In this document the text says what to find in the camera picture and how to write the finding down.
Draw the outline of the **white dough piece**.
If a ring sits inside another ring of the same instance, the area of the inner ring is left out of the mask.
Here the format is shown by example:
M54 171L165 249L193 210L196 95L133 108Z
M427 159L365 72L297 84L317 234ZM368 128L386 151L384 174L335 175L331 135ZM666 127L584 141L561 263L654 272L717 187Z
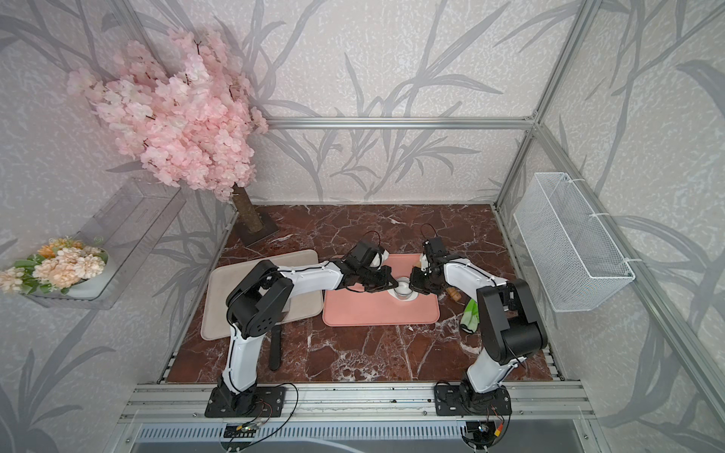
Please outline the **white dough piece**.
M397 300L406 301L406 300L413 300L416 298L415 292L407 292L405 294L402 294L398 291L393 291L392 296L396 298Z

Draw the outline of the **metal ring cutter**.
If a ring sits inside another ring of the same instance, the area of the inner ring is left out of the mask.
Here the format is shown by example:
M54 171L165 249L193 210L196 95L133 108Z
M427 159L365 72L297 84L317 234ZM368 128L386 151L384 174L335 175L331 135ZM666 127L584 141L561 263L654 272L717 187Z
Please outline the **metal ring cutter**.
M405 294L407 292L413 292L413 289L410 286L410 280L407 277L402 277L398 280L398 286L394 288L394 291L398 291L402 294Z

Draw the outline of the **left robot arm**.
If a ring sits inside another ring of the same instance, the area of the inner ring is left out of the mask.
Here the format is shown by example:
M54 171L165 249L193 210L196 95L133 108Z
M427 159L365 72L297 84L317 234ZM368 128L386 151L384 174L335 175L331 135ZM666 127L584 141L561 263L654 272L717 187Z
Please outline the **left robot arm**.
M385 263L388 252L362 240L343 257L316 264L278 266L261 260L228 294L227 322L230 349L225 369L211 392L207 418L281 415L285 390L257 388L257 366L262 340L283 318L289 299L317 291L349 289L357 284L365 293L396 289L398 281Z

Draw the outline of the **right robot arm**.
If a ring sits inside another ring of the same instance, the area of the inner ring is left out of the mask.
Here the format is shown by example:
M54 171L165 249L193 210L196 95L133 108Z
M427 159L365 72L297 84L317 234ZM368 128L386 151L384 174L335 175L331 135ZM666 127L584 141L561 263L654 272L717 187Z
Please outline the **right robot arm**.
M434 386L439 416L500 416L513 413L504 385L512 371L548 344L542 316L530 285L523 279L496 277L470 260L451 254L443 240L423 242L421 266L410 275L419 294L443 294L455 288L477 304L483 350L458 384Z

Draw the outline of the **wooden dough roller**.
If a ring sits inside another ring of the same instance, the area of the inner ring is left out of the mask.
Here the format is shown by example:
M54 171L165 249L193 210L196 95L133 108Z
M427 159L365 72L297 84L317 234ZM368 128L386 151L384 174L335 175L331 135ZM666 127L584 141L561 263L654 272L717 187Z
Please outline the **wooden dough roller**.
M462 299L460 292L454 287L447 287L446 293L455 302L459 302Z

